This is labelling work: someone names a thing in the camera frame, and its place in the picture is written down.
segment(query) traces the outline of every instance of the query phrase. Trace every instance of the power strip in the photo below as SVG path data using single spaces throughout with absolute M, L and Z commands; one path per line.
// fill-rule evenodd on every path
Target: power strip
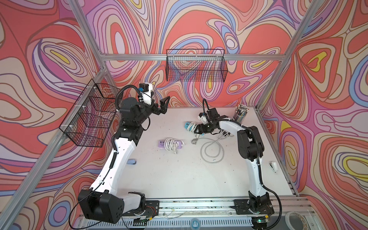
M 186 130 L 188 130 L 188 127 L 190 126 L 190 122 L 189 121 L 187 121 L 186 123 L 185 123 L 185 125 L 184 125 L 184 128 L 186 129 Z
M 183 143 L 181 141 L 174 141 L 174 143 L 178 144 L 178 149 L 181 149 L 181 147 L 183 146 Z M 165 149 L 165 140 L 159 140 L 159 148 Z

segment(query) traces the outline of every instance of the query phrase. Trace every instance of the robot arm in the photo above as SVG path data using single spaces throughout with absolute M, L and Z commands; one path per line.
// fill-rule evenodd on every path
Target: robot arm
M 122 101 L 121 107 L 117 106 L 122 119 L 112 137 L 113 150 L 89 190 L 81 190 L 78 195 L 79 204 L 87 219 L 117 223 L 123 213 L 133 209 L 143 211 L 146 208 L 145 196 L 142 193 L 129 192 L 123 197 L 117 197 L 117 182 L 144 131 L 142 123 L 149 119 L 152 113 L 165 114 L 170 97 L 160 100 L 159 107 L 152 100 L 152 84 L 142 83 L 139 88 L 129 85 L 122 91 L 127 88 L 139 91 L 139 101 L 135 98 L 126 98 Z
M 260 179 L 264 145 L 257 127 L 245 127 L 227 116 L 220 116 L 216 108 L 209 109 L 207 113 L 199 114 L 199 118 L 207 123 L 198 125 L 194 131 L 196 134 L 211 133 L 218 128 L 237 136 L 238 151 L 240 156 L 246 159 L 245 163 L 250 179 L 249 211 L 258 214 L 266 209 L 269 210 L 268 215 L 274 214 L 269 194 Z

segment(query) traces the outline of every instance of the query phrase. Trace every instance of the wire mesh basket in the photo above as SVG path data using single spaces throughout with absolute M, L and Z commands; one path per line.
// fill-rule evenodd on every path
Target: wire mesh basket
M 167 81 L 224 82 L 224 49 L 167 49 Z
M 118 88 L 94 84 L 64 133 L 77 146 L 102 147 L 116 114 Z

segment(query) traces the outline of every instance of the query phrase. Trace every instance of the aluminum frame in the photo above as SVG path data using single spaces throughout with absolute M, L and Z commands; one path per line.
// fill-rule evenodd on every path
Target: aluminum frame
M 106 69 L 102 68 L 95 76 L 94 80 L 96 83 L 100 83 L 103 77 L 106 75 Z M 75 103 L 74 107 L 71 109 L 65 121 L 73 118 L 73 116 L 78 112 L 80 106 L 83 104 L 84 100 L 87 98 L 88 94 L 94 86 L 94 82 L 90 81 L 87 85 L 84 93 L 81 95 L 79 100 Z M 3 211 L 0 214 L 0 229 L 9 229 L 14 221 L 17 219 L 22 208 L 27 203 L 28 198 L 31 196 L 36 186 L 40 182 L 41 178 L 45 174 L 46 170 L 50 166 L 52 160 L 56 156 L 60 147 L 63 145 L 67 136 L 60 130 L 57 129 L 56 134 L 51 139 L 50 143 L 47 145 L 46 149 L 42 152 L 41 156 L 37 159 L 35 165 L 29 171 L 25 179 L 22 181 L 19 188 L 15 191 L 14 195 L 8 201 Z
M 159 198 L 159 199 L 147 199 L 159 200 L 160 208 L 158 215 L 155 216 L 156 220 L 161 218 L 198 218 L 198 217 L 252 217 L 262 216 L 259 214 L 251 215 L 237 215 L 235 209 L 230 208 L 234 205 L 234 199 L 249 199 L 249 197 L 222 197 L 222 198 Z M 279 214 L 279 203 L 276 197 L 270 197 L 271 203 L 274 207 L 274 215 Z M 310 201 L 307 197 L 295 197 L 295 196 L 280 196 L 282 204 L 282 215 L 287 212 L 299 212 L 302 215 L 314 217 L 317 215 Z M 89 220 L 84 218 L 79 222 L 78 226 L 87 226 Z
M 274 74 L 271 76 L 270 81 L 267 83 L 265 89 L 263 90 L 261 96 L 259 97 L 259 100 L 256 104 L 256 108 L 259 108 L 260 105 L 262 105 L 265 100 L 267 99 L 268 94 L 272 91 L 273 87 L 275 86 L 277 80 L 281 77 L 282 72 L 284 71 L 289 59 L 291 58 L 294 50 L 296 49 L 298 43 L 302 39 L 304 32 L 307 30 L 308 26 L 312 22 L 313 17 L 317 13 L 317 10 L 321 6 L 321 4 L 324 2 L 324 0 L 313 0 L 307 11 L 305 12 L 304 17 L 302 18 L 297 30 L 295 31 L 294 36 L 291 38 L 291 41 L 286 48 L 285 52 L 285 58 L 283 61 L 281 61 L 276 69 Z
M 166 54 L 101 54 L 103 61 L 165 61 Z M 284 54 L 224 54 L 226 61 L 283 61 Z
M 96 58 L 96 61 L 100 65 L 102 69 L 107 70 L 107 66 L 105 61 L 102 60 L 101 57 L 101 50 L 98 47 L 95 37 L 93 36 L 93 33 L 91 31 L 91 28 L 88 25 L 87 18 L 83 13 L 81 5 L 78 3 L 78 0 L 69 0 L 70 8 L 78 22 L 78 24 L 81 27 L 82 33 L 87 38 L 87 42 L 89 43 L 89 46 L 92 49 L 92 53 Z M 113 80 L 110 71 L 107 72 L 108 74 L 105 76 L 106 81 L 113 86 L 116 86 L 115 81 Z
M 258 117 L 259 122 L 261 123 L 261 126 L 262 126 L 262 128 L 263 128 L 263 131 L 265 132 L 265 134 L 266 134 L 266 136 L 267 136 L 267 140 L 268 140 L 268 142 L 270 143 L 271 148 L 272 148 L 273 152 L 274 152 L 274 153 L 275 153 L 275 155 L 276 155 L 276 159 L 277 159 L 277 161 L 278 161 L 278 163 L 279 163 L 279 166 L 280 166 L 280 168 L 281 168 L 282 172 L 284 173 L 284 176 L 285 176 L 286 180 L 287 180 L 288 182 L 290 182 L 290 185 L 291 185 L 292 189 L 294 190 L 295 195 L 296 195 L 297 197 L 299 197 L 299 196 L 300 196 L 300 195 L 299 195 L 299 192 L 298 192 L 297 188 L 295 187 L 295 184 L 293 183 L 293 180 L 291 179 L 290 174 L 289 174 L 289 172 L 287 171 L 287 168 L 286 168 L 286 166 L 285 166 L 284 162 L 281 160 L 281 157 L 280 157 L 280 154 L 279 154 L 279 150 L 276 148 L 276 146 L 275 146 L 275 144 L 274 144 L 274 142 L 273 142 L 273 140 L 272 140 L 271 134 L 270 134 L 270 132 L 269 132 L 269 131 L 267 130 L 267 128 L 266 128 L 266 124 L 265 124 L 265 122 L 263 121 L 263 118 L 262 118 L 261 113 L 259 112 L 259 110 L 258 110 L 257 108 L 255 108 L 255 109 L 254 109 L 254 111 L 255 111 L 255 114 L 256 114 L 256 115 L 257 115 L 257 117 Z
M 273 89 L 276 81 L 281 76 L 283 69 L 286 67 L 287 61 L 291 57 L 294 49 L 296 48 L 297 44 L 299 43 L 300 39 L 302 38 L 306 28 L 312 21 L 315 13 L 317 12 L 319 6 L 322 4 L 323 0 L 312 0 L 310 6 L 308 7 L 299 27 L 297 28 L 294 36 L 292 37 L 285 54 L 225 54 L 225 60 L 273 60 L 273 61 L 280 61 L 278 64 L 275 73 L 271 77 L 271 80 L 266 85 L 265 90 L 263 91 L 261 98 L 258 100 L 256 107 L 261 105 L 264 100 L 266 100 L 267 95 Z M 81 6 L 79 5 L 77 0 L 69 0 L 70 7 L 73 11 L 73 14 L 79 23 L 83 34 L 87 38 L 87 42 L 89 43 L 92 52 L 101 67 L 99 73 L 94 78 L 96 83 L 100 83 L 102 78 L 105 77 L 106 81 L 116 86 L 110 72 L 106 67 L 106 61 L 113 61 L 113 60 L 151 60 L 151 61 L 159 61 L 159 60 L 166 60 L 165 54 L 102 54 L 101 50 L 97 46 L 96 40 L 92 35 L 91 29 L 87 22 L 87 19 L 83 13 Z M 0 214 L 0 230 L 7 230 L 9 229 L 14 221 L 16 220 L 17 216 L 19 215 L 21 209 L 26 204 L 29 196 L 34 191 L 35 187 L 41 180 L 42 176 L 44 175 L 46 169 L 49 167 L 50 163 L 52 162 L 53 158 L 55 157 L 56 153 L 60 149 L 63 142 L 66 140 L 66 135 L 59 129 L 56 135 L 52 138 L 49 145 L 46 147 L 44 152 L 41 154 L 40 158 L 36 161 L 35 165 L 32 167 L 30 172 L 27 174 L 26 178 L 21 183 L 20 187 L 14 193 L 10 201 L 2 210 Z

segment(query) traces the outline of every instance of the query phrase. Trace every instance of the psychedelic wallpaper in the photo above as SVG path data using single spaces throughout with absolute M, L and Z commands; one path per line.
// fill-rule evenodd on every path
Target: psychedelic wallpaper
M 368 229 L 367 37 L 367 1 L 325 1 L 262 109 L 326 229 Z
M 157 54 L 223 48 L 228 54 L 282 54 L 309 0 L 92 0 L 82 9 L 102 53 Z M 167 82 L 165 61 L 108 61 L 118 85 L 151 82 L 170 106 L 255 106 L 276 61 L 228 61 L 222 82 Z
M 98 70 L 66 1 L 0 0 L 0 212 Z M 12 229 L 65 227 L 108 148 L 66 141 Z
M 276 61 L 234 61 L 235 67 L 229 69 L 225 82 L 168 82 L 165 75 L 166 61 L 128 62 L 131 64 L 116 69 L 109 66 L 118 87 L 150 82 L 154 85 L 156 101 L 170 96 L 170 106 L 187 107 L 202 106 L 203 98 L 211 106 L 239 103 L 255 106 L 277 66 Z M 136 96 L 135 90 L 130 90 L 129 94 Z
M 82 2 L 102 53 L 217 48 L 284 53 L 309 0 L 91 0 Z

